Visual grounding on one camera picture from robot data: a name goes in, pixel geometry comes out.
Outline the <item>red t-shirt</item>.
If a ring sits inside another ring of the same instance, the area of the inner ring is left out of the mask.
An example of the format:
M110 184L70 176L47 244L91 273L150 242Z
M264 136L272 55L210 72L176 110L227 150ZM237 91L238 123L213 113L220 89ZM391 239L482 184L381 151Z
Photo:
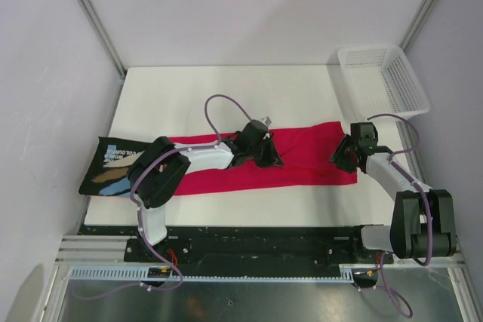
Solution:
M330 162L344 132L339 121L311 127L279 128L273 131L275 148L284 165L259 168L253 161L230 170L205 170L186 175L176 196L272 189L288 186L347 186L356 184Z

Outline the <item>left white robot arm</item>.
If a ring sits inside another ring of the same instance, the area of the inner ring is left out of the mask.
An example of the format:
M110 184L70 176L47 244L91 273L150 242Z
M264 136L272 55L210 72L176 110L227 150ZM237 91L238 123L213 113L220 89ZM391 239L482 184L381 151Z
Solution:
M217 134L210 143L174 143L166 136L150 143L126 173L129 197L137 205L138 231L143 239L140 252L153 262L165 256L165 205L185 176L229 170L249 161L259 168L284 165L275 148L274 134L262 121L251 120L243 130L228 136Z

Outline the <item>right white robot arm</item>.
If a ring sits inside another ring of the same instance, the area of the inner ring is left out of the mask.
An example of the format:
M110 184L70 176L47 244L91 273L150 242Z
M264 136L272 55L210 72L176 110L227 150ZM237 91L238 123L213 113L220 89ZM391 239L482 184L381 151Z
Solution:
M373 123L352 123L330 159L342 171L369 176L393 200L391 223L362 226L361 236L348 243L349 256L367 262L379 250L423 266L435 257L453 256L457 236L452 195L418 180L378 141Z

